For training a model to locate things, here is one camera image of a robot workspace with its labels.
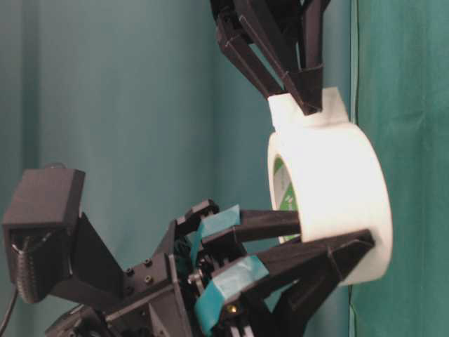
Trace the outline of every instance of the robotic hand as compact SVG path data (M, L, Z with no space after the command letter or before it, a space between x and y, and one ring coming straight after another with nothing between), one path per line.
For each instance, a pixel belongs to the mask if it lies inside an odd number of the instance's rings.
M86 214L84 173L26 170L3 219L22 299L81 305L47 337L301 336L333 289L374 247L369 230L302 243L295 211L219 213L211 200L170 223L150 259L122 271ZM248 255L243 243L296 239ZM287 286L274 310L264 299Z

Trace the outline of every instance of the gold screw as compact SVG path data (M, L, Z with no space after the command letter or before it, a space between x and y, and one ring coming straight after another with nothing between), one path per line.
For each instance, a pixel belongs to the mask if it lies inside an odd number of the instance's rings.
M234 304L230 304L227 306L227 312L229 314L235 314L237 312L237 307Z
M146 277L145 277L145 283L146 284L151 284L151 283L153 283L153 277L151 277L150 275L147 275Z

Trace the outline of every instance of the green label on tape core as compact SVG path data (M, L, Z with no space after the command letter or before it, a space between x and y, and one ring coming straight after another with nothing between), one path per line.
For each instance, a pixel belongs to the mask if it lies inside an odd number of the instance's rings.
M293 189L290 174L281 158L274 161L274 198L280 211L297 211L296 194ZM282 241L288 241L297 237L297 235L288 235L282 237Z

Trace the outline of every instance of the roll of tape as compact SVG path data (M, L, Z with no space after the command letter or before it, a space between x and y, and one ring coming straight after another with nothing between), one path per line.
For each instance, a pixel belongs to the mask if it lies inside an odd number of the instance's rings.
M290 94L268 99L276 130L269 140L274 209L298 210L302 241L369 229L372 249L341 285L387 270L391 210L382 169L369 140L349 122L336 88L323 91L323 111L304 116Z

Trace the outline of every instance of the black bracket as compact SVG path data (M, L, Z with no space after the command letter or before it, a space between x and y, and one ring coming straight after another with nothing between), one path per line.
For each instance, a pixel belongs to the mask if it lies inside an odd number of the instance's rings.
M210 0L221 51L265 98L289 92L305 115L322 110L323 14L329 2ZM284 88L249 47L252 43Z

